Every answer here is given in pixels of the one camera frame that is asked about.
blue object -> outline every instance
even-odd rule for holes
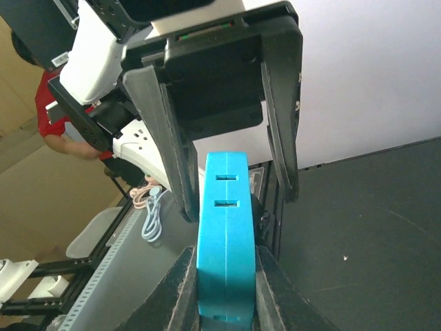
[[[251,330],[256,253],[245,153],[207,156],[196,267],[203,330]]]

barcode label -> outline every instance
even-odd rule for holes
[[[52,59],[52,63],[56,68],[66,63],[69,59],[69,53],[64,52],[62,55],[57,56],[55,59]]]

black mat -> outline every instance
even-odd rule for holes
[[[441,139],[300,173],[280,264],[342,330],[441,330]]]

white wall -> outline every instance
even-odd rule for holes
[[[441,1],[292,3],[304,36],[301,168],[441,135]],[[264,161],[265,135],[262,126],[199,141],[200,162],[213,146]]]

